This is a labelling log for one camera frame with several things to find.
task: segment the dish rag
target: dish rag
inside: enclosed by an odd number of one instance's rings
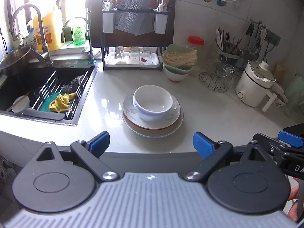
[[[61,113],[70,109],[70,100],[74,99],[75,93],[61,95],[59,94],[55,100],[50,102],[49,108],[52,112]]]

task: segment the white countertop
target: white countertop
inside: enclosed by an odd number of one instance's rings
[[[121,106],[125,96],[142,85],[159,85],[180,102],[184,121],[177,132],[162,139],[143,138],[123,122]],[[119,153],[184,153],[195,151],[192,137],[200,131],[214,141],[227,140],[234,146],[247,144],[261,132],[277,137],[284,127],[296,124],[285,117],[280,108],[271,106],[263,113],[261,107],[251,108],[240,101],[234,89],[213,93],[198,77],[188,76],[180,83],[168,80],[156,70],[108,70],[102,65],[88,92],[77,126],[54,125],[0,115],[0,131],[26,139],[54,141],[60,146],[90,140],[102,131],[110,133],[107,152]]]

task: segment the dish soap bottle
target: dish soap bottle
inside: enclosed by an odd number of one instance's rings
[[[57,0],[53,0],[50,6],[42,15],[42,23],[44,27],[45,40],[49,46],[50,51],[58,50],[63,44],[61,43],[61,30],[63,27],[62,12],[56,5]],[[35,15],[33,19],[33,27],[37,40],[38,51],[42,52],[42,41],[39,30],[38,16]]]
[[[75,19],[73,21],[72,26],[72,37],[73,37],[73,44],[75,46],[83,45],[86,40],[86,26],[83,24],[83,20]]]
[[[27,26],[29,26],[29,28],[30,28],[28,35],[29,35],[29,39],[30,39],[30,42],[31,42],[32,49],[37,50],[37,42],[36,42],[36,38],[35,38],[33,20],[30,20],[28,22]]]

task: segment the blue gripper pad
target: blue gripper pad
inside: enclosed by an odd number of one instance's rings
[[[204,136],[200,132],[196,132],[193,136],[193,146],[203,159],[208,158],[214,153],[213,141]]]
[[[92,140],[88,141],[87,144],[89,145],[88,151],[96,158],[100,158],[110,145],[110,134],[104,131]]]
[[[287,133],[286,131],[279,132],[278,138],[296,148],[302,147],[304,144],[301,137]]]

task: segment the plate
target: plate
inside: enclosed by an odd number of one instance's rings
[[[159,129],[159,130],[149,130],[149,129],[144,129],[136,126],[133,124],[124,114],[124,111],[121,111],[123,121],[125,124],[131,129],[133,132],[135,132],[138,135],[141,135],[146,138],[164,138],[167,137],[171,134],[173,134],[176,130],[179,129],[181,126],[183,119],[184,119],[184,113],[182,108],[180,107],[180,116],[178,117],[177,121],[173,123],[170,127]]]
[[[181,112],[181,108],[177,99],[173,95],[171,96],[173,98],[173,105],[171,109],[165,114],[165,116],[161,120],[155,122],[146,122],[139,118],[137,110],[133,105],[133,94],[126,96],[125,100],[123,101],[122,110],[125,116],[138,127],[151,130],[163,129],[175,123]]]

